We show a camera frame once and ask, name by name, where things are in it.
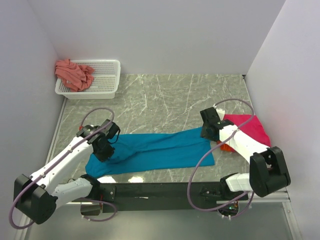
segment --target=laundry basket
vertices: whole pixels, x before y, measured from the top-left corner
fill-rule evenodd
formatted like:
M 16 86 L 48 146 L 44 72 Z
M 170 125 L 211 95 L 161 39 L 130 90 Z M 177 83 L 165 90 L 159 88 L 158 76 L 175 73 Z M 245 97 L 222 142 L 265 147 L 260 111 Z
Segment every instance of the laundry basket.
M 68 99 L 113 99 L 120 80 L 120 62 L 118 60 L 72 60 L 78 65 L 94 68 L 94 80 L 91 86 L 83 91 L 72 92 L 65 87 L 60 78 L 55 84 L 55 92 Z

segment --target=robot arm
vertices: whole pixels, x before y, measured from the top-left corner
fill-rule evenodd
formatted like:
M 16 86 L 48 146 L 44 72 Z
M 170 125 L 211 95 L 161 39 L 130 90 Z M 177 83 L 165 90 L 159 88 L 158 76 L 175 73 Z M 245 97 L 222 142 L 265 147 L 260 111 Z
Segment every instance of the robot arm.
M 105 126 L 108 122 L 109 120 L 107 119 L 102 126 Z M 115 149 L 110 145 L 108 140 L 112 139 L 120 131 L 120 128 L 114 122 L 103 131 L 81 143 L 47 175 L 44 176 L 44 172 L 67 151 L 70 151 L 72 146 L 79 143 L 98 128 L 99 126 L 91 125 L 83 127 L 70 144 L 47 165 L 34 172 L 30 177 L 23 174 L 20 175 L 14 182 L 14 199 L 39 176 L 43 176 L 43 178 L 22 195 L 15 207 L 35 223 L 41 224 L 51 217 L 57 208 L 68 202 L 85 197 L 94 198 L 100 183 L 93 177 L 83 175 L 76 181 L 67 184 L 59 184 L 59 182 L 69 172 L 73 171 L 80 161 L 87 158 L 90 154 L 95 154 L 101 162 L 106 161 L 113 155 Z
M 200 112 L 203 127 L 201 136 L 212 141 L 225 141 L 250 164 L 249 173 L 224 177 L 231 192 L 255 192 L 259 197 L 280 190 L 291 183 L 286 161 L 280 148 L 268 147 L 249 137 L 229 120 L 221 120 L 224 111 L 210 107 Z

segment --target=red cloth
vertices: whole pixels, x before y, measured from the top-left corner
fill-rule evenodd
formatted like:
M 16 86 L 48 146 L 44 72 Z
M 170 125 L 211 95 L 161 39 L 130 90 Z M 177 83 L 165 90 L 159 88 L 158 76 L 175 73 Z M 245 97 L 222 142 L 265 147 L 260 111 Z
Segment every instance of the red cloth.
M 235 125 L 239 126 L 240 124 L 248 120 L 250 116 L 251 115 L 248 114 L 226 114 L 224 115 L 223 119 L 228 119 Z M 269 147 L 271 146 L 270 138 L 266 134 L 264 127 L 262 126 L 257 116 L 254 116 L 253 119 L 246 125 L 242 126 L 240 130 L 259 143 L 267 145 Z M 233 148 L 231 148 L 230 146 L 226 146 L 226 144 L 222 145 L 220 149 L 228 152 L 235 152 Z
M 95 70 L 87 65 L 78 65 L 70 59 L 59 60 L 55 63 L 55 75 L 60 78 L 71 92 L 81 92 L 89 88 L 94 80 L 91 74 Z

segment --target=orange cloth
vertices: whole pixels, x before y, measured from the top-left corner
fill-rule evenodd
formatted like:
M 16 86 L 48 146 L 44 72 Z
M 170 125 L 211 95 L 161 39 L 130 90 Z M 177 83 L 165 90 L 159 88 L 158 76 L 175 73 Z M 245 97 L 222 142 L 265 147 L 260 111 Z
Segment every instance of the orange cloth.
M 55 63 L 55 75 L 71 92 L 81 92 L 89 88 L 94 80 L 91 74 L 95 70 L 87 65 L 78 65 L 70 59 L 58 60 Z

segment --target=white wall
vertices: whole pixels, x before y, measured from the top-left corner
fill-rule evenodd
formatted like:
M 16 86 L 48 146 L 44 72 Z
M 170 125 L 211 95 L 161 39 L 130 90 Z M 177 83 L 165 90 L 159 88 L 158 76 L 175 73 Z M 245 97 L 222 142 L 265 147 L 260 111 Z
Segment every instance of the white wall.
M 58 55 L 123 73 L 246 74 L 285 0 L 28 0 Z
M 11 240 L 14 181 L 45 164 L 63 99 L 54 91 L 57 53 L 28 2 L 1 0 L 0 12 L 0 238 Z
M 320 1 L 287 0 L 246 76 L 272 143 L 284 151 L 302 235 L 320 238 Z

